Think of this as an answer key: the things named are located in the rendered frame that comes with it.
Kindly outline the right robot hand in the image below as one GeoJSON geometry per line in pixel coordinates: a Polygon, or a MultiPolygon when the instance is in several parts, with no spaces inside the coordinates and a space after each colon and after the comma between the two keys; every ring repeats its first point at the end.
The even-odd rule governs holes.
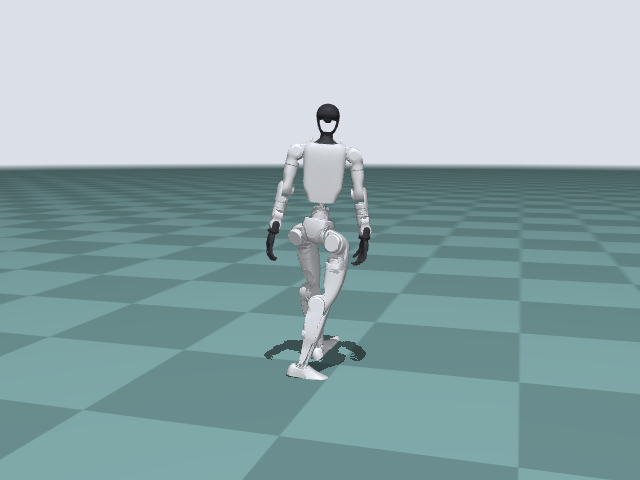
{"type": "Polygon", "coordinates": [[[368,240],[370,239],[370,229],[368,227],[364,228],[363,235],[362,236],[359,235],[359,239],[361,239],[359,244],[359,249],[353,255],[353,258],[355,258],[358,254],[359,255],[357,260],[351,263],[352,265],[359,265],[362,262],[364,262],[366,259],[367,251],[368,251],[368,240]]]}

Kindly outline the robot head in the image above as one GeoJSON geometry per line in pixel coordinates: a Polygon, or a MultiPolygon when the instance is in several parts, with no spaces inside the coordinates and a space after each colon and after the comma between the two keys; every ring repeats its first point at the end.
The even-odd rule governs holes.
{"type": "Polygon", "coordinates": [[[334,140],[333,140],[333,134],[335,133],[337,127],[338,127],[338,123],[339,123],[339,118],[340,118],[340,114],[339,114],[339,110],[336,106],[332,105],[332,104],[324,104],[322,106],[319,107],[318,111],[317,111],[317,124],[318,124],[318,128],[319,131],[321,132],[320,138],[319,140],[316,141],[316,143],[318,144],[337,144],[334,140]],[[330,123],[332,120],[336,121],[336,125],[335,128],[332,132],[323,132],[321,127],[320,127],[320,120],[324,120],[325,123],[330,123]]]}

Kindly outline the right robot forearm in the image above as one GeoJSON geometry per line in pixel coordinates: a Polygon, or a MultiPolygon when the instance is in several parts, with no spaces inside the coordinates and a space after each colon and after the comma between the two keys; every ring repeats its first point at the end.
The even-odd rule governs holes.
{"type": "Polygon", "coordinates": [[[365,227],[368,227],[370,229],[370,235],[372,232],[371,227],[369,225],[367,191],[365,187],[363,188],[363,190],[364,190],[364,201],[358,202],[357,204],[355,204],[358,233],[360,236],[363,235],[363,230],[365,227]]]}

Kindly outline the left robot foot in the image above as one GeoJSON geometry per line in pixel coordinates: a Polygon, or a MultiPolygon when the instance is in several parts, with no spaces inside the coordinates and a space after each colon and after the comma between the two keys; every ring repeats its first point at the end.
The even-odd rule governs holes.
{"type": "Polygon", "coordinates": [[[339,339],[340,338],[338,336],[334,336],[330,339],[324,340],[324,344],[320,348],[318,348],[318,345],[316,345],[312,354],[313,360],[321,359],[326,354],[326,352],[328,352],[335,346],[339,339]]]}

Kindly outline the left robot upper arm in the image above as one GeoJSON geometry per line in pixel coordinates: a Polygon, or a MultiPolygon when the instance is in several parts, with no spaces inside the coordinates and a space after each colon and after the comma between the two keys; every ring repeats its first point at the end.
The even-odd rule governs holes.
{"type": "Polygon", "coordinates": [[[288,150],[283,170],[282,195],[290,196],[294,193],[295,187],[293,185],[293,182],[299,166],[299,163],[297,161],[303,158],[305,145],[306,144],[294,144],[288,150]]]}

